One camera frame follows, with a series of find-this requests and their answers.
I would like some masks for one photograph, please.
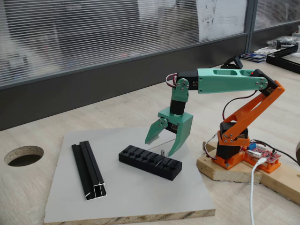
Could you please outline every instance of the wooden base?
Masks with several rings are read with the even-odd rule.
[[[216,155],[217,143],[206,145],[211,155]],[[252,165],[242,161],[233,168],[227,170],[214,162],[206,155],[197,159],[197,167],[200,172],[213,180],[250,182]],[[284,164],[272,173],[256,170],[254,183],[262,183],[272,190],[284,195],[293,202],[300,204],[300,172]]]

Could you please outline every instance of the table surface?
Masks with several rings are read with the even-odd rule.
[[[259,68],[272,79],[278,80],[286,91],[249,127],[253,139],[265,141],[295,155],[300,141],[300,75],[266,63],[244,61],[244,69]],[[185,111],[194,115],[191,134],[187,140],[193,157],[203,154],[202,142],[210,139],[222,122],[222,110],[233,98],[247,96],[252,91],[217,94],[189,93]],[[54,115],[42,120],[0,132],[0,224],[41,225],[45,206],[64,135],[75,130],[149,126],[157,120],[158,111],[167,107],[171,88],[165,83],[153,85],[125,95]],[[229,115],[248,100],[229,104]],[[4,157],[13,149],[35,145],[44,149],[44,156],[28,166],[11,167]],[[281,162],[300,170],[291,159]],[[206,187],[216,205],[214,217],[181,221],[153,222],[169,225],[226,225],[250,224],[249,192],[247,183],[213,181],[203,174]],[[299,205],[268,189],[254,188],[254,217],[257,224],[299,224]]]

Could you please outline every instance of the black plastic holder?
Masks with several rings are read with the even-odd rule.
[[[105,184],[89,141],[73,144],[72,149],[85,199],[88,201],[106,196]]]
[[[182,162],[129,145],[119,153],[119,161],[168,180],[174,180]]]

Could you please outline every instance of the white board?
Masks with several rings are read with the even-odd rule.
[[[45,223],[119,218],[212,210],[215,208],[202,177],[184,144],[171,158],[182,162],[174,181],[119,162],[128,145],[159,153],[172,147],[175,135],[163,131],[151,145],[144,144],[148,127],[116,128],[68,133],[61,147],[46,210]],[[89,141],[105,182],[107,196],[85,201],[71,145]]]

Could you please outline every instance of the orange plastic base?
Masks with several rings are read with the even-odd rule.
[[[225,160],[221,157],[216,156],[217,159],[212,159],[216,164],[224,167],[225,169],[229,170],[230,168],[234,167],[235,165],[239,164],[244,159],[244,153],[239,152],[238,154],[232,156],[231,158]]]
[[[244,153],[244,161],[247,163],[250,163],[251,165],[255,165],[257,162],[257,158],[250,156],[246,152]],[[277,159],[274,163],[264,163],[262,165],[259,165],[257,168],[261,169],[267,173],[272,173],[274,170],[276,170],[278,167],[280,167],[281,163],[279,162],[279,159]]]

